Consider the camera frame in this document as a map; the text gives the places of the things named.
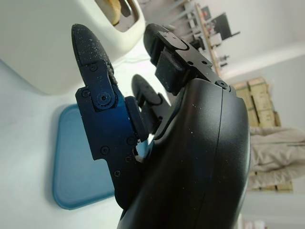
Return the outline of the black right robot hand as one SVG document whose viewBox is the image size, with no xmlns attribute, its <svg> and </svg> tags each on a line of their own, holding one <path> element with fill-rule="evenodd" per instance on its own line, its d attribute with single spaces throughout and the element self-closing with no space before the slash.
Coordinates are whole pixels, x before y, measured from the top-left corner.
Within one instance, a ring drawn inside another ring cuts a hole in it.
<svg viewBox="0 0 305 229">
<path fill-rule="evenodd" d="M 192 45 L 157 24 L 143 42 L 169 105 L 140 76 L 133 96 L 118 88 L 93 32 L 71 28 L 85 86 L 76 100 L 93 159 L 104 159 L 123 209 L 120 229 L 231 229 L 250 169 L 243 99 Z"/>
</svg>

